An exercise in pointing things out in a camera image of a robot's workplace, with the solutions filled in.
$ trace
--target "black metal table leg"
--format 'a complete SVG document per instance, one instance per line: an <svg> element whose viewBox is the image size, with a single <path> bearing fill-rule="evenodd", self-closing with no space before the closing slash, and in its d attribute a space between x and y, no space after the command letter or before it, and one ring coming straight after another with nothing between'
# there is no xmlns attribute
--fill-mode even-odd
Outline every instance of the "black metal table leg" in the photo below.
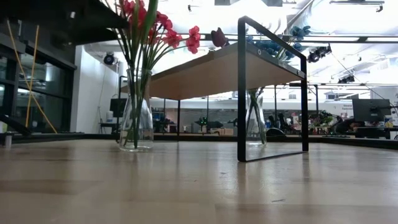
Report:
<svg viewBox="0 0 398 224"><path fill-rule="evenodd" d="M180 140L180 112L181 112L181 100L178 101L178 106L177 106L177 141Z"/></svg>
<svg viewBox="0 0 398 224"><path fill-rule="evenodd" d="M305 74L301 81L302 93L302 151L288 152L274 156L262 157L257 159L246 158L246 24L255 28L258 32L264 34L281 47L285 48L292 54L300 57L301 71ZM305 153L308 151L308 105L307 105L307 58L292 46L278 38L271 31L261 26L256 21L244 16L238 20L238 161L251 162L263 159L272 159L282 156L291 156Z"/></svg>

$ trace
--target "wooden table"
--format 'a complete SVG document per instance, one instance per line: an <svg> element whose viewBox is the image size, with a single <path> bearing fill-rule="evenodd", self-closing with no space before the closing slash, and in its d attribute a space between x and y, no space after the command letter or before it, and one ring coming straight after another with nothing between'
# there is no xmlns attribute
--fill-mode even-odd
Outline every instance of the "wooden table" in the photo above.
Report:
<svg viewBox="0 0 398 224"><path fill-rule="evenodd" d="M0 149L4 224L396 224L398 154L311 144L236 161L233 142L156 142L121 152L77 140ZM301 151L269 142L253 156Z"/></svg>
<svg viewBox="0 0 398 224"><path fill-rule="evenodd" d="M300 69L246 42L246 24L300 58ZM307 58L256 21L238 20L238 43L152 76L150 96L178 100L177 133L180 132L180 101L228 91L238 91L238 127L246 124L246 90L300 81L302 119L308 120ZM303 152L308 151L308 124L302 125ZM246 159L246 132L238 131L238 160Z"/></svg>

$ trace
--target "pink flower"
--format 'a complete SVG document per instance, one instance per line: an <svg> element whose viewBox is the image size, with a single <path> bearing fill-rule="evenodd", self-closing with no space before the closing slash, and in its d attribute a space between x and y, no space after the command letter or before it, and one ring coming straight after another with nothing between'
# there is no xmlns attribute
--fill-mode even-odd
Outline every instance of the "pink flower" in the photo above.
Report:
<svg viewBox="0 0 398 224"><path fill-rule="evenodd" d="M198 48L200 46L200 38L199 40L196 40L194 37L190 37L186 41L185 45L191 53L196 54L198 53Z"/></svg>
<svg viewBox="0 0 398 224"><path fill-rule="evenodd" d="M165 24L167 19L169 19L165 14L162 14L161 12L157 11L156 12L156 21L159 22L160 24Z"/></svg>
<svg viewBox="0 0 398 224"><path fill-rule="evenodd" d="M189 38L193 38L195 40L200 40L199 27L194 26L189 30Z"/></svg>
<svg viewBox="0 0 398 224"><path fill-rule="evenodd" d="M174 30L170 29L167 31L166 36L163 37L162 39L164 42L166 42L169 46L172 46L173 48L177 48L180 45L180 41L182 40L181 35L177 35L177 32Z"/></svg>
<svg viewBox="0 0 398 224"><path fill-rule="evenodd" d="M141 27L142 27L146 15L147 15L147 10L146 10L146 9L144 8L144 6L142 5L142 7L140 7L140 8L138 9L138 28L141 28ZM136 17L135 17L134 15L132 15L132 16L129 18L129 22L130 22L130 23L134 22L134 19L135 19L135 18L136 18Z"/></svg>
<svg viewBox="0 0 398 224"><path fill-rule="evenodd" d="M131 15L134 12L134 7L136 6L136 3L134 1L129 2L128 0L124 0L124 13L126 13L127 16ZM143 0L139 1L139 7L144 7L145 3Z"/></svg>
<svg viewBox="0 0 398 224"><path fill-rule="evenodd" d="M173 28L173 23L170 19L167 19L166 22L163 24L164 29L166 30L170 30L171 28Z"/></svg>

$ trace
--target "computer monitor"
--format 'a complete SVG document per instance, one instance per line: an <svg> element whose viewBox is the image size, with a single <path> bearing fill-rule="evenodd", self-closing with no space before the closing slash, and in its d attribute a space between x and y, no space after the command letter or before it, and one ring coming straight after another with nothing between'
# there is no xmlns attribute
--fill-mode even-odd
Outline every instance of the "computer monitor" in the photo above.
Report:
<svg viewBox="0 0 398 224"><path fill-rule="evenodd" d="M390 108L390 100L353 99L355 121L384 121Z"/></svg>
<svg viewBox="0 0 398 224"><path fill-rule="evenodd" d="M117 117L122 118L123 117L123 112L124 112L124 107L126 106L126 102L127 102L126 98L121 98L120 100L119 99L111 99L111 109L110 110L113 111L114 118L117 118Z"/></svg>

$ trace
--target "wooden desk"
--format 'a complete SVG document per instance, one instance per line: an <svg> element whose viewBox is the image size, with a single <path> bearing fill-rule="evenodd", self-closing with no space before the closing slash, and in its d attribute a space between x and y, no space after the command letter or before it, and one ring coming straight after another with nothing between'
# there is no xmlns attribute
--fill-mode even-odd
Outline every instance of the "wooden desk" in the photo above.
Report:
<svg viewBox="0 0 398 224"><path fill-rule="evenodd" d="M258 88L302 80L300 70L261 53L247 44L246 88ZM238 89L238 43L152 76L150 96L171 100L185 100Z"/></svg>
<svg viewBox="0 0 398 224"><path fill-rule="evenodd" d="M396 224L398 153L311 144L236 161L234 142L16 144L0 151L2 224ZM255 154L300 151L269 142Z"/></svg>

